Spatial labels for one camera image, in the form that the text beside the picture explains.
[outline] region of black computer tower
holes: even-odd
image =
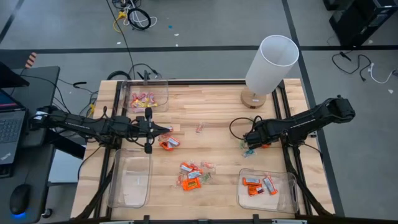
[[[398,0],[353,0],[329,20],[342,46],[360,46],[398,10]]]

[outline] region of clear plastic container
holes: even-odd
[[[271,195],[263,179],[271,176],[277,193]],[[259,195],[249,196],[248,187],[243,185],[243,177],[259,179],[264,192]],[[242,169],[238,180],[238,203],[243,208],[267,210],[273,212],[295,213],[299,206],[297,198],[291,192],[296,191],[296,180],[291,173],[276,173],[251,169]]]
[[[141,208],[147,202],[151,158],[142,149],[120,149],[115,153],[108,196],[111,208]]]
[[[119,105],[128,113],[143,113],[150,105],[153,112],[166,112],[169,108],[167,80],[126,80],[122,82]]]

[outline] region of black floor stripe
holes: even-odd
[[[314,107],[316,105],[315,97],[314,97],[314,94],[312,91],[310,79],[308,77],[307,68],[305,67],[303,54],[302,54],[301,48],[300,48],[299,38],[297,37],[297,33],[296,33],[296,30],[294,27],[293,18],[292,18],[292,14],[290,13],[289,4],[287,3],[287,0],[282,0],[282,4],[284,6],[285,15],[286,15],[287,23],[289,25],[289,30],[290,30],[290,34],[292,36],[292,40],[297,44],[298,48],[300,49],[300,57],[298,58],[298,66],[300,67],[300,71],[302,74],[302,79],[303,79],[305,91],[307,93],[308,102],[310,103],[310,107]],[[318,142],[320,145],[320,149],[322,150],[322,153],[323,153],[323,164],[325,166],[325,172],[327,173],[326,177],[328,179],[328,185],[329,185],[329,189],[330,189],[330,193],[331,193],[331,199],[332,199],[333,205],[335,207],[335,212],[338,216],[343,217],[344,216],[343,204],[341,203],[340,193],[337,188],[336,177],[335,177],[335,173],[333,172],[333,167],[331,164],[330,155],[329,155],[329,151],[328,151],[328,148],[326,145],[326,139],[325,139],[323,130],[320,130],[318,132]]]
[[[292,39],[298,43],[297,36]],[[328,50],[353,50],[341,46],[299,46],[301,51],[328,51]],[[130,47],[130,52],[201,52],[201,51],[230,51],[230,50],[258,50],[257,45],[230,45],[230,46],[197,46],[197,47]],[[360,46],[354,50],[398,50],[398,45]],[[92,48],[92,49],[0,49],[0,53],[30,54],[95,54],[95,53],[127,53],[126,48]]]
[[[12,22],[14,21],[19,9],[21,8],[22,4],[24,3],[25,0],[19,0],[17,5],[15,6],[15,9],[13,10],[10,18],[8,18],[6,25],[4,25],[4,28],[2,29],[1,33],[0,33],[0,44],[2,42],[2,40],[4,39],[4,37],[6,36],[8,30],[10,29],[10,26],[12,24]]]
[[[366,45],[356,48],[345,46],[300,46],[300,50],[398,50],[398,45]]]
[[[197,51],[229,51],[229,50],[257,50],[256,45],[237,46],[198,46],[198,47],[130,47],[130,52],[197,52]],[[0,52],[36,52],[37,54],[79,54],[79,53],[127,53],[126,48],[100,49],[22,49],[0,50]]]

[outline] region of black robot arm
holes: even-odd
[[[329,98],[316,107],[287,119],[265,119],[253,124],[244,136],[250,149],[279,140],[287,136],[290,145],[300,145],[307,136],[330,123],[347,123],[355,117],[355,111],[347,99],[338,96]]]
[[[30,124],[32,129],[63,128],[84,137],[93,137],[99,143],[110,145],[113,148],[120,146],[120,139],[126,139],[144,147],[148,154],[152,153],[151,145],[155,137],[170,131],[152,121],[151,108],[146,108],[145,116],[137,116],[135,120],[131,121],[126,116],[109,118],[106,115],[106,107],[104,107],[102,117],[91,119],[66,113],[54,106],[46,106],[37,109]],[[146,138],[147,141],[142,145],[137,142],[138,138]]]

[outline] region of laptop keyboard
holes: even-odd
[[[17,141],[22,119],[0,119],[0,143]]]

